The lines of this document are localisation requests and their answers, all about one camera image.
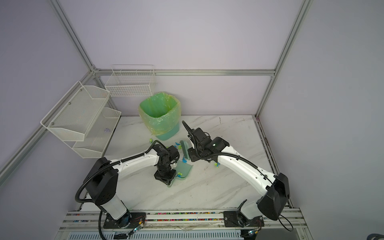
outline white wire basket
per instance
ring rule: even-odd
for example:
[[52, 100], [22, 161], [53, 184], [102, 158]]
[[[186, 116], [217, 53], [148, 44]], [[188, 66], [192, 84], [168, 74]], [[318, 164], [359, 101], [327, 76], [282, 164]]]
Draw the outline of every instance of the white wire basket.
[[105, 89], [76, 84], [80, 88], [53, 120], [40, 122], [62, 141], [84, 141], [110, 96]]
[[105, 89], [112, 97], [152, 96], [156, 86], [153, 65], [111, 65]]
[[101, 158], [107, 148], [121, 112], [103, 108], [84, 141], [76, 142], [71, 148], [82, 158]]

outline black bracket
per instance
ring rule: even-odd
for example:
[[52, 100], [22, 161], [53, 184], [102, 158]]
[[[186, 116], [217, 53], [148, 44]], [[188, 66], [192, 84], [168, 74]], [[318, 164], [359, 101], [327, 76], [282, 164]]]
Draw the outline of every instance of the black bracket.
[[248, 219], [241, 213], [241, 207], [247, 200], [245, 199], [236, 211], [224, 211], [224, 225], [226, 227], [263, 227], [263, 216], [257, 216], [253, 219]]
[[[236, 211], [225, 211], [224, 213], [224, 225], [226, 227], [242, 227], [240, 223], [238, 222]], [[264, 226], [264, 220], [262, 216], [254, 217], [251, 222], [244, 226], [246, 228], [248, 227], [263, 227]]]
[[[145, 222], [147, 214], [145, 212], [131, 212], [129, 216], [129, 223], [125, 228], [136, 228], [139, 225], [140, 220]], [[118, 222], [114, 220], [111, 215], [107, 214], [107, 218], [104, 221], [104, 229], [116, 229], [119, 228]]]

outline vent grille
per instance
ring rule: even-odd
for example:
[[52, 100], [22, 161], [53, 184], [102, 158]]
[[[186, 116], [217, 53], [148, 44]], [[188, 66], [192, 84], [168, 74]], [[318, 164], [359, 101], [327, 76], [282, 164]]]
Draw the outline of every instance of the vent grille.
[[[113, 232], [104, 233], [106, 239], [113, 239], [114, 234], [128, 232]], [[71, 232], [68, 240], [87, 240], [87, 239], [101, 239], [98, 232]], [[233, 240], [244, 239], [240, 237], [240, 230], [191, 230], [191, 231], [141, 231], [136, 232], [130, 239], [163, 239], [163, 240], [188, 240], [188, 239], [201, 239], [201, 240]]]

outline white wall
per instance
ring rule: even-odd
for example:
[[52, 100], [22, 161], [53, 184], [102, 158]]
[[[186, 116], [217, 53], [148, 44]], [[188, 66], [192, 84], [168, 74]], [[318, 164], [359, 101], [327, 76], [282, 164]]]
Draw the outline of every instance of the white wall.
[[[46, 0], [1, 1], [0, 167], [86, 72]], [[0, 238], [53, 239], [93, 162], [47, 133], [0, 189]]]
[[[104, 83], [108, 76], [102, 76]], [[183, 115], [255, 114], [269, 76], [158, 76], [155, 92], [167, 92], [181, 102]], [[138, 116], [147, 97], [112, 98], [122, 115]]]
[[274, 69], [302, 0], [62, 0], [98, 68]]
[[315, 240], [384, 234], [383, 11], [315, 0], [261, 114]]

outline trash bin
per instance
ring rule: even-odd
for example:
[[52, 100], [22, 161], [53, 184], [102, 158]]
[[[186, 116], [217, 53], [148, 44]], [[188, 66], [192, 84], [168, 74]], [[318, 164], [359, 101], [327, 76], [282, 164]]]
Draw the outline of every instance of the trash bin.
[[180, 101], [167, 93], [156, 93], [140, 103], [139, 115], [152, 135], [167, 140], [179, 131]]

